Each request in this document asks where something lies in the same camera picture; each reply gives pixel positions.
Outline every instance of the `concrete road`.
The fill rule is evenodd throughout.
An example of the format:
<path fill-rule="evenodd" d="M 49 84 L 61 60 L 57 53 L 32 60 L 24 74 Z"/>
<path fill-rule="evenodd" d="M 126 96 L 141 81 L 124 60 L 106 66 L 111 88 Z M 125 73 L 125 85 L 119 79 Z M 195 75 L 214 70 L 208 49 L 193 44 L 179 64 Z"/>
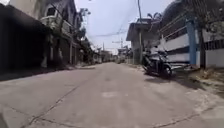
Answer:
<path fill-rule="evenodd" d="M 223 128 L 222 103 L 108 63 L 0 82 L 0 128 Z"/>

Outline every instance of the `window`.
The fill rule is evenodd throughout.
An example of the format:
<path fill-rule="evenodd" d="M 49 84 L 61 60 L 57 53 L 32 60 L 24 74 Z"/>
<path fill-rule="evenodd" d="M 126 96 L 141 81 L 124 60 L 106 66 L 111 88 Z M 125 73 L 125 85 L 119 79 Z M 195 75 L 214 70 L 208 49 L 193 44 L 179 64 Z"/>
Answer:
<path fill-rule="evenodd" d="M 47 16 L 53 16 L 55 14 L 55 8 L 52 7 L 52 8 L 49 8 L 47 10 Z"/>

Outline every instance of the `road crack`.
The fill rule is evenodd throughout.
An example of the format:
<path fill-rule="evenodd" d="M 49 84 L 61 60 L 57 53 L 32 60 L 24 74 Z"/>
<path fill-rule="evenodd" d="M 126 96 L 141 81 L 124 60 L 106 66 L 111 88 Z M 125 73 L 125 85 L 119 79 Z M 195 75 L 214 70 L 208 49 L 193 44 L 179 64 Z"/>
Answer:
<path fill-rule="evenodd" d="M 97 73 L 94 73 L 94 75 L 92 75 L 91 77 L 90 77 L 90 79 L 87 79 L 87 80 L 84 80 L 84 81 L 82 81 L 82 82 L 80 82 L 79 84 L 78 84 L 78 86 L 76 86 L 76 87 L 74 87 L 74 88 L 72 88 L 70 91 L 68 91 L 67 93 L 65 93 L 62 97 L 60 97 L 49 109 L 47 109 L 46 111 L 44 111 L 44 112 L 42 112 L 41 114 L 39 114 L 38 116 L 34 116 L 33 117 L 33 119 L 29 122 L 29 123 L 27 123 L 27 124 L 25 124 L 25 125 L 23 125 L 23 126 L 21 126 L 20 128 L 26 128 L 26 127 L 28 127 L 28 126 L 30 126 L 35 120 L 37 120 L 37 119 L 42 119 L 42 120 L 45 120 L 46 121 L 46 119 L 43 119 L 43 118 L 41 118 L 42 116 L 44 116 L 44 115 L 46 115 L 49 111 L 51 111 L 52 109 L 54 109 L 55 107 L 57 107 L 62 101 L 63 101 L 63 99 L 65 98 L 65 97 L 67 97 L 69 94 L 71 94 L 72 92 L 74 92 L 75 90 L 77 90 L 79 87 L 81 87 L 82 85 L 84 85 L 84 84 L 87 84 L 89 81 L 91 81 L 91 80 L 93 80 L 93 79 L 95 79 L 95 78 L 97 78 L 98 76 L 99 76 L 99 73 L 100 72 L 102 72 L 101 70 L 99 70 Z"/>
<path fill-rule="evenodd" d="M 193 119 L 194 117 L 199 117 L 201 114 L 204 114 L 204 113 L 206 113 L 206 112 L 208 112 L 210 110 L 213 110 L 215 107 L 217 107 L 217 104 L 213 105 L 213 106 L 211 106 L 211 107 L 209 107 L 207 109 L 205 109 L 204 111 L 202 111 L 200 113 L 194 113 L 194 114 L 189 115 L 187 117 L 184 117 L 184 118 L 181 118 L 181 119 L 177 119 L 177 120 L 173 120 L 170 123 L 159 124 L 159 125 L 152 126 L 151 128 L 165 128 L 165 127 L 172 126 L 172 125 L 184 122 L 184 121 L 189 121 L 189 120 Z"/>

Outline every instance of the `motorcycle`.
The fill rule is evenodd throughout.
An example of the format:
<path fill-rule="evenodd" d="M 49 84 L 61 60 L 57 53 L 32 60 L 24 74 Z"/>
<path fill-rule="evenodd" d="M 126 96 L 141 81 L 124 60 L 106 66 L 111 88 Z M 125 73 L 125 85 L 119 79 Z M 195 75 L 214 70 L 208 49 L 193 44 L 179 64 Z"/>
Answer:
<path fill-rule="evenodd" d="M 158 51 L 159 59 L 154 59 L 151 52 L 143 52 L 142 66 L 147 74 L 156 73 L 160 77 L 170 78 L 172 76 L 172 69 L 167 62 L 167 52 Z"/>

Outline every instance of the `utility pole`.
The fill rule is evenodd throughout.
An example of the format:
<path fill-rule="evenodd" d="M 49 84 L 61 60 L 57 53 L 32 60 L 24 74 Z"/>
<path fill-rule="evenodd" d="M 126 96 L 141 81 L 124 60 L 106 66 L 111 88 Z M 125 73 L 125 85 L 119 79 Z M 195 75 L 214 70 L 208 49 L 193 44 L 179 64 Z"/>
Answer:
<path fill-rule="evenodd" d="M 117 42 L 112 42 L 112 43 L 115 43 L 115 44 L 121 44 L 121 49 L 123 48 L 123 38 L 121 38 L 121 41 L 117 41 Z"/>
<path fill-rule="evenodd" d="M 142 45 L 142 12 L 141 12 L 141 5 L 140 0 L 138 0 L 138 12 L 139 12 L 139 18 L 140 18 L 140 29 L 139 29 L 139 44 L 140 44 L 140 62 L 142 61 L 142 51 L 143 51 L 143 45 Z"/>

